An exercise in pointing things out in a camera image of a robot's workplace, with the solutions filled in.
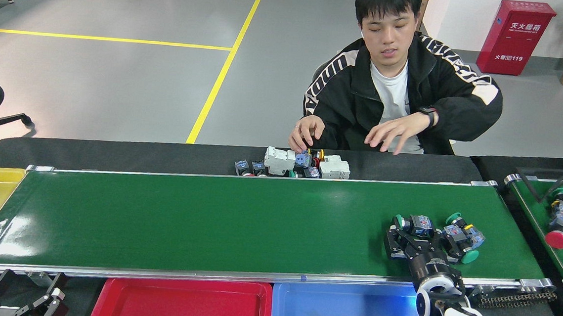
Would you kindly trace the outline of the person's left hand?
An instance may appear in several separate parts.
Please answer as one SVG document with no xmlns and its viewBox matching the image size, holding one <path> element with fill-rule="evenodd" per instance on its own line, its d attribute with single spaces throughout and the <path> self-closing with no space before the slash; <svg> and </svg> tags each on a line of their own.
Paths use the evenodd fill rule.
<svg viewBox="0 0 563 316">
<path fill-rule="evenodd" d="M 430 116 L 425 113 L 412 113 L 410 115 L 392 119 L 371 128 L 365 137 L 364 143 L 371 147 L 379 146 L 380 152 L 387 152 L 392 141 L 399 138 L 393 148 L 392 154 L 399 155 L 409 138 L 422 133 L 432 123 Z"/>
</svg>

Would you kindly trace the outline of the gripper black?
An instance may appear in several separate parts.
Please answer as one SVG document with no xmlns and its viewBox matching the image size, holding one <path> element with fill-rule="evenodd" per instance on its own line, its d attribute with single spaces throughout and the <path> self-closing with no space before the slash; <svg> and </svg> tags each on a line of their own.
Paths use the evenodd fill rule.
<svg viewBox="0 0 563 316">
<path fill-rule="evenodd" d="M 408 226 L 407 221 L 392 221 L 385 237 L 387 256 L 408 260 L 415 287 L 456 290 L 461 273 L 449 262 L 457 263 L 467 254 L 469 238 L 464 229 L 435 228 L 431 242 L 408 233 Z"/>
</svg>

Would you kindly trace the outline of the person's right hand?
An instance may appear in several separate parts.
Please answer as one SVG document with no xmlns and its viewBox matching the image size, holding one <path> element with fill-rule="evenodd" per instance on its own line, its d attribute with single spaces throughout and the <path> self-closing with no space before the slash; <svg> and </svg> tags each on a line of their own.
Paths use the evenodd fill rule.
<svg viewBox="0 0 563 316">
<path fill-rule="evenodd" d="M 296 153 L 304 152 L 322 137 L 325 129 L 324 121 L 315 115 L 300 118 L 288 137 L 288 145 Z"/>
</svg>

